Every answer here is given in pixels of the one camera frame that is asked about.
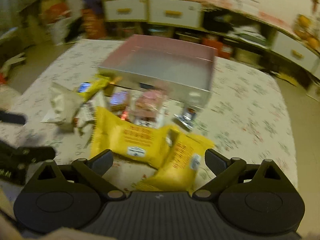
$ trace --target black device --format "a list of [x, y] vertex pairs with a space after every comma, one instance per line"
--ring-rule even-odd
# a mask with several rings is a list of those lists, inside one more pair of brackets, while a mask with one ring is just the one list
[[217, 175], [187, 192], [124, 192], [104, 180], [110, 150], [71, 165], [46, 161], [14, 203], [21, 234], [38, 238], [61, 227], [118, 240], [295, 240], [302, 198], [272, 160], [260, 165], [227, 159], [209, 149]]
[[[20, 114], [0, 111], [0, 122], [24, 125], [26, 118]], [[0, 179], [24, 185], [29, 164], [54, 159], [55, 155], [52, 147], [13, 148], [0, 140]]]

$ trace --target table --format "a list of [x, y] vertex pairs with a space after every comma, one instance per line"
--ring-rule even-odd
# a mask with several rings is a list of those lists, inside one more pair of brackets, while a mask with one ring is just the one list
[[[73, 89], [89, 80], [96, 73], [96, 66], [122, 43], [81, 40], [61, 55], [11, 109], [26, 114], [28, 123], [23, 127], [0, 123], [0, 138], [15, 146], [51, 145], [57, 151], [57, 164], [88, 158], [90, 147], [86, 141], [75, 134], [63, 133], [54, 124], [40, 123], [50, 107], [48, 89], [52, 81]], [[214, 75], [211, 100], [198, 115], [194, 132], [214, 141], [215, 149], [228, 158], [240, 157], [247, 163], [273, 159], [297, 188], [290, 118], [276, 81], [259, 70], [223, 58], [217, 58]], [[169, 100], [166, 104], [166, 121], [170, 122], [174, 114], [181, 113], [182, 103]], [[138, 181], [154, 172], [146, 164], [115, 156], [113, 166], [103, 177], [118, 188], [131, 191]], [[214, 174], [202, 161], [194, 190], [213, 178]], [[21, 187], [13, 190], [3, 181], [0, 185], [11, 201], [21, 190]]]

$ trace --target tablecloth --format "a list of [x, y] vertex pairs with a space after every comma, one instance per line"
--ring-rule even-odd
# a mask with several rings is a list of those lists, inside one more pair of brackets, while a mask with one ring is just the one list
[[[81, 40], [57, 58], [14, 104], [11, 111], [24, 113], [23, 127], [1, 124], [0, 138], [15, 146], [53, 146], [57, 164], [88, 158], [90, 146], [76, 134], [64, 133], [54, 124], [41, 123], [49, 104], [49, 87], [57, 82], [69, 89], [87, 81], [96, 66], [123, 41]], [[166, 122], [181, 113], [182, 103], [166, 102]], [[228, 158], [240, 157], [247, 163], [273, 159], [297, 187], [297, 167], [290, 118], [276, 81], [246, 65], [217, 58], [212, 96], [197, 116], [194, 131], [214, 141], [215, 149]], [[104, 178], [120, 189], [134, 190], [135, 184], [153, 175], [146, 164], [115, 155]], [[214, 178], [202, 161], [194, 190]]]

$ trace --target triangular cutout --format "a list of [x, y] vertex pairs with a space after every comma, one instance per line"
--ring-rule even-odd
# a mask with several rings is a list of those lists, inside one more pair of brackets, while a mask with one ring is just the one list
[[281, 179], [279, 174], [276, 172], [275, 168], [270, 166], [267, 171], [266, 174], [264, 175], [264, 177], [266, 179]]
[[50, 165], [47, 165], [44, 170], [41, 172], [39, 175], [38, 179], [43, 180], [43, 179], [54, 179], [56, 175], [54, 174], [54, 171]]

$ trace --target blue label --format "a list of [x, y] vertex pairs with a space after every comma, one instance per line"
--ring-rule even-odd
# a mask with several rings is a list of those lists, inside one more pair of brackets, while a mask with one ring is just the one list
[[91, 83], [89, 83], [89, 82], [82, 83], [82, 84], [80, 85], [79, 89], [78, 89], [78, 92], [79, 92], [79, 93], [86, 92], [89, 87], [91, 87]]

